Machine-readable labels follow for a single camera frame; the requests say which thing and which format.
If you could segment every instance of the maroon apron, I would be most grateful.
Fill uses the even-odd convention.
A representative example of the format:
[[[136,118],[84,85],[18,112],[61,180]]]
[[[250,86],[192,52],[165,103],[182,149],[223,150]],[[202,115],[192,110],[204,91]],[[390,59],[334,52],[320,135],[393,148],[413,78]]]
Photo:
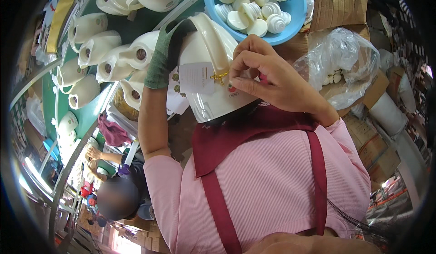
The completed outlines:
[[[306,113],[283,111],[265,102],[241,120],[227,121],[221,126],[197,125],[192,137],[195,174],[196,178],[201,177],[215,226],[228,254],[241,254],[242,248],[215,168],[236,147],[252,137],[261,138],[262,133],[290,130],[307,133],[315,181],[316,230],[317,235],[324,234],[327,218],[327,177],[321,144],[314,132],[318,125]]]

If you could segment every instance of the logo sticker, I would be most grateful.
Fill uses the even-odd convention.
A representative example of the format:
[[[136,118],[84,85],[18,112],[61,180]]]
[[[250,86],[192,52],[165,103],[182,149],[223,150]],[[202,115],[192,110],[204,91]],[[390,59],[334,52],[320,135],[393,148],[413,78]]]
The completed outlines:
[[[228,84],[228,91],[229,91],[230,93],[233,93],[233,92],[236,91],[236,88],[233,87],[231,84]]]

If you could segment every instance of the fingernail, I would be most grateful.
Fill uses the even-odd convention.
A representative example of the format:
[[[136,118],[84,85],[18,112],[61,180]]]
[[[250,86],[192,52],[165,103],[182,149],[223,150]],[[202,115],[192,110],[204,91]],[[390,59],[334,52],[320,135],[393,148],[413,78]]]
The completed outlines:
[[[234,86],[235,84],[238,84],[238,83],[240,83],[240,82],[241,82],[241,79],[239,79],[239,77],[232,78],[232,79],[230,79],[230,81],[229,81],[229,83],[230,83],[232,86]]]

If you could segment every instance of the apron strap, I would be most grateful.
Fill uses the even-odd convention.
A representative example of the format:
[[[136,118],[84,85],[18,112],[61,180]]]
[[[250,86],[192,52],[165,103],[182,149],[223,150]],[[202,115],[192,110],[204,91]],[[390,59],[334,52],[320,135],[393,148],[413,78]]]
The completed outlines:
[[[320,140],[313,131],[306,131],[312,156],[312,173],[315,182],[315,216],[317,235],[324,235],[327,219],[327,175]]]
[[[215,226],[227,254],[241,254],[242,248],[222,194],[215,170],[201,177]]]
[[[327,175],[324,155],[318,136],[306,131],[312,157],[312,173],[315,182],[315,213],[317,235],[324,235],[327,219]],[[201,177],[204,194],[208,201],[221,242],[227,254],[241,254],[242,248],[236,234],[224,195],[215,170]]]

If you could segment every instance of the pink shirt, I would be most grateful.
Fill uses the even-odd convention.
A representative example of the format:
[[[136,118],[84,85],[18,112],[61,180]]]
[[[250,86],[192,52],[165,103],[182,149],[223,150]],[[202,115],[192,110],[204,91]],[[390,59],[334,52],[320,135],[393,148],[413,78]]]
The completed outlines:
[[[327,172],[328,198],[361,220],[371,182],[342,119],[315,130]],[[172,253],[225,253],[193,157],[183,170],[167,156],[144,164],[156,220]],[[243,251],[274,232],[298,233],[315,227],[310,147],[303,131],[280,131],[245,142],[216,168]],[[330,205],[326,226],[339,237],[354,227]]]

